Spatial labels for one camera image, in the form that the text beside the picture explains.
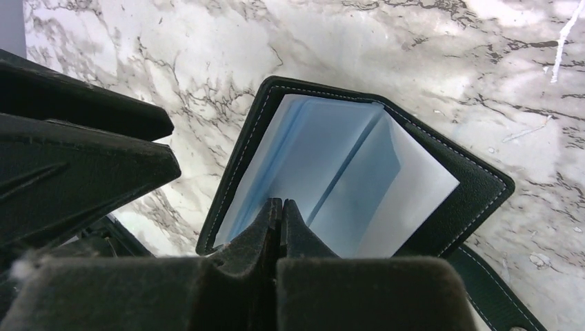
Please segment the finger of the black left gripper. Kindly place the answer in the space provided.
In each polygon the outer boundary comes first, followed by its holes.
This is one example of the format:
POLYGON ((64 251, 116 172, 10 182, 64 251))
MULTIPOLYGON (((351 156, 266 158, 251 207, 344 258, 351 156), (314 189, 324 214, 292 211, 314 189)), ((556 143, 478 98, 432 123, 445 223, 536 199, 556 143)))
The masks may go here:
POLYGON ((94 86, 1 51, 1 112, 59 120, 146 141, 171 135, 159 107, 94 86))
POLYGON ((1 116, 1 244, 94 221, 181 174, 166 146, 1 116))

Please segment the black leather card holder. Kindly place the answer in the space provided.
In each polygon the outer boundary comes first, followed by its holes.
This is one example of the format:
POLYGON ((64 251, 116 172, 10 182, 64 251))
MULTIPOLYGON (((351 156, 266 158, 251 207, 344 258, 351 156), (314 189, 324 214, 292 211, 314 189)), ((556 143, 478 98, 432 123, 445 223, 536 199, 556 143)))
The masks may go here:
POLYGON ((267 199, 292 200, 337 256, 448 259, 490 330, 542 330, 464 243, 514 190, 507 174, 388 99, 271 76, 252 102, 196 251, 227 246, 267 199))

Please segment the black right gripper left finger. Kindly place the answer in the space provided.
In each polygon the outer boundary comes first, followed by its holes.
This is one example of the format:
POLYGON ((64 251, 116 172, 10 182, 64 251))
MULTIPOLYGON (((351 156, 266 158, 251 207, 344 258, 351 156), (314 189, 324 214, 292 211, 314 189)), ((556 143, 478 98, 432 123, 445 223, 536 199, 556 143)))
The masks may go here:
POLYGON ((48 259, 2 330, 275 330, 283 203, 209 257, 48 259))

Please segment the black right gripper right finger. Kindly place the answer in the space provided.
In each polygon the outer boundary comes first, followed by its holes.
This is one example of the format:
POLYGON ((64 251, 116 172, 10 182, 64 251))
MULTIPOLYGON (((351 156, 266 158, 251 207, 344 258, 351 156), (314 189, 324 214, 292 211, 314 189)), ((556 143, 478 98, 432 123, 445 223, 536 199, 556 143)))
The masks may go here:
POLYGON ((278 330, 474 330, 461 277, 435 257, 342 259, 282 211, 286 255, 276 265, 278 330))

